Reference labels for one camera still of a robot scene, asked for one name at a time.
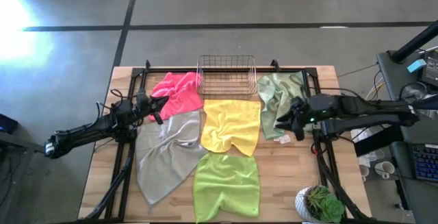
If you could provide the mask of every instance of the lime green towel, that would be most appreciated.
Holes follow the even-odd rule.
[[[260,121],[266,139],[284,134],[284,130],[275,128],[276,120],[290,109],[292,98],[303,98],[303,84],[302,72],[273,73],[257,81],[259,96],[265,103],[265,108],[260,113]]]
[[[204,155],[194,176],[193,199],[197,223],[212,219],[219,209],[258,217],[260,185],[255,159]]]

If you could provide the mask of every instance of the pink towel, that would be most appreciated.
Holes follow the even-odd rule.
[[[196,92],[196,73],[186,74],[167,73],[164,79],[152,90],[153,97],[169,96],[169,100],[159,113],[166,120],[171,116],[197,110],[203,102]]]

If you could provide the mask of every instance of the wooden table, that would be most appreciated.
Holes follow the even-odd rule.
[[[333,66],[316,66],[321,88],[337,88],[335,68]],[[116,67],[114,69],[109,89],[119,89],[127,95],[132,67]],[[146,93],[151,93],[152,88],[162,80],[164,73],[149,73],[146,79]],[[330,90],[322,92],[336,93]],[[110,92],[107,95],[106,105],[116,102]],[[259,101],[258,95],[251,100]],[[310,152],[309,147],[313,142],[311,135],[306,134],[304,141],[297,142],[293,134],[289,133],[292,142],[280,145],[273,140],[266,140],[260,127],[260,136],[255,150],[255,159],[259,168],[261,200],[259,207],[259,218],[247,218],[219,211],[218,215],[211,221],[240,222],[240,221],[261,221],[261,222],[286,222],[302,221],[295,210],[295,196],[297,192],[307,186],[319,184],[320,174],[315,156]],[[359,164],[353,145],[344,140],[333,143],[337,168],[342,187],[350,198],[358,205],[363,213],[371,216],[368,198],[359,171]],[[79,211],[79,218],[89,214],[93,207],[101,200],[108,190],[114,166],[117,144],[110,142],[99,148],[93,157],[88,173],[85,192]],[[193,174],[189,176],[169,196],[159,202],[152,210],[149,210],[142,193],[137,186],[136,165],[133,165],[129,196],[125,221],[128,222],[157,222],[157,221],[181,221],[193,222],[193,198],[192,184]],[[121,187],[114,203],[113,213],[117,213]]]

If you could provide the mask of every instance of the cloth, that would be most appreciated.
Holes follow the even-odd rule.
[[[277,138],[284,134],[283,129],[275,128],[276,120],[289,111],[292,98],[303,98],[301,91],[303,85],[301,72],[272,73],[257,81],[257,91],[265,103],[260,119],[266,139]]]
[[[137,183],[149,207],[179,186],[207,153],[199,144],[200,132],[199,111],[172,116],[163,125],[139,127]]]
[[[219,209],[258,217],[260,184],[255,159],[208,153],[196,168],[193,200],[197,223],[215,217]]]
[[[201,144],[213,152],[236,146],[252,156],[260,133],[259,101],[205,100],[205,120]]]
[[[195,111],[203,106],[196,92],[196,76],[194,72],[186,74],[167,73],[164,79],[152,89],[151,96],[169,96],[169,100],[159,113],[163,120],[184,112]]]

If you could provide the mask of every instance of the blue sticky note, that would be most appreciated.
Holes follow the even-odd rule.
[[[414,61],[414,63],[408,66],[408,71],[410,73],[413,73],[423,68],[423,66],[426,66],[426,62],[423,59],[416,60]]]

